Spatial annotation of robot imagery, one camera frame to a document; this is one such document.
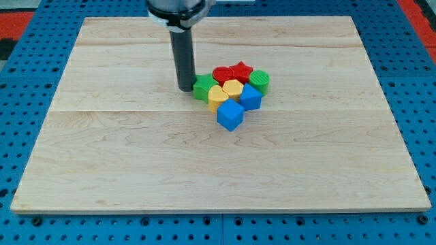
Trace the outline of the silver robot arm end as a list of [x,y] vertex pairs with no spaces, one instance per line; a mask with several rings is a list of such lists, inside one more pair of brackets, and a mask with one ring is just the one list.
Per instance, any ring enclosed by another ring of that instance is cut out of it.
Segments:
[[173,33],[183,33],[205,18],[215,0],[146,0],[149,18]]

